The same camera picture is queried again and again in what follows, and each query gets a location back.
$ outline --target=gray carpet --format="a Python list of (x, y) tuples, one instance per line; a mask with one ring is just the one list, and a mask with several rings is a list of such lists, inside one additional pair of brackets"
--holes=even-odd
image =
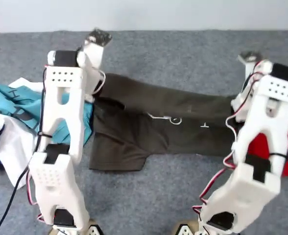
[[(8, 84), (20, 76), (40, 81), (48, 51), (76, 49), (85, 35), (0, 34), (0, 83)], [(288, 64), (288, 31), (113, 32), (113, 38), (104, 53), (105, 72), (192, 92), (237, 93), (244, 67), (236, 57), (244, 49), (261, 50), (271, 60)], [(195, 217), (190, 207), (199, 203), (198, 195), (222, 166), (218, 158), (163, 155), (148, 158), (140, 172), (97, 172), (88, 170), (91, 147), (92, 138), (76, 176), (87, 209), (105, 235), (169, 234), (178, 220)], [(0, 218), (12, 189), (2, 174)], [(46, 234), (49, 227), (36, 222), (37, 213), (27, 203), (25, 188), (19, 190), (0, 234)], [(244, 234), (288, 234), (288, 178), (282, 180), (281, 194)]]

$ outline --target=white cloth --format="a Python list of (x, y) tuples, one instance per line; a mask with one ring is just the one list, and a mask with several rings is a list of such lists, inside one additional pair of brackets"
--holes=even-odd
[[(41, 92), (43, 89), (43, 83), (30, 82), (24, 78), (19, 78), (9, 86), (12, 88), (27, 86), (36, 92)], [(24, 123), (2, 114), (0, 114), (0, 131), (0, 161), (10, 182), (15, 185), (32, 157), (35, 136)], [(18, 188), (24, 185), (25, 176), (21, 179)]]

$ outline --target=dark olive pants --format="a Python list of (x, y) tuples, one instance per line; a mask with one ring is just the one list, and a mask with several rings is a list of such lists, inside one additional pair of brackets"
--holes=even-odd
[[(94, 105), (90, 169), (141, 170), (152, 154), (224, 157), (233, 142), (233, 134), (225, 126), (232, 98), (179, 91), (107, 74)], [(174, 125), (147, 113), (182, 122)]]

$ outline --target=pile of clothes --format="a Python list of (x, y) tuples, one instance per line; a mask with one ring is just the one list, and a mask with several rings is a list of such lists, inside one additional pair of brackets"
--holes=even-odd
[[(0, 84), (0, 169), (4, 168), (11, 183), (27, 166), (35, 147), (38, 132), (42, 83), (19, 78), (9, 85)], [(63, 94), (62, 102), (68, 101), (69, 94)], [(84, 104), (84, 143), (92, 134), (90, 120), (93, 106)], [(70, 134), (65, 121), (60, 122), (52, 136), (53, 143), (70, 144)], [(25, 185), (25, 177), (19, 188)]]
[[(42, 83), (24, 78), (8, 86), (0, 84), (0, 167), (13, 185), (32, 156), (42, 89)], [(95, 134), (89, 168), (141, 170), (152, 154), (223, 158), (234, 141), (225, 125), (233, 113), (230, 102), (234, 97), (191, 93), (106, 74), (94, 103), (84, 104), (84, 144)], [(68, 98), (69, 94), (63, 94), (62, 102)], [(65, 121), (58, 125), (52, 142), (70, 144)], [(248, 152), (268, 158), (265, 138), (257, 136)], [(288, 175), (288, 163), (284, 175)]]

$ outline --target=teal cloth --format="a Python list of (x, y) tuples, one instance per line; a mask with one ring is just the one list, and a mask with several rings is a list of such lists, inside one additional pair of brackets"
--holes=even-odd
[[(41, 114), (41, 93), (37, 93), (28, 87), (21, 86), (11, 88), (0, 84), (0, 114), (12, 116), (24, 122), (30, 129), (38, 132)], [(69, 94), (62, 95), (62, 104), (68, 102)], [(92, 134), (90, 118), (93, 106), (90, 103), (84, 104), (84, 144)], [(52, 135), (54, 143), (70, 144), (70, 134), (65, 120), (62, 120)]]

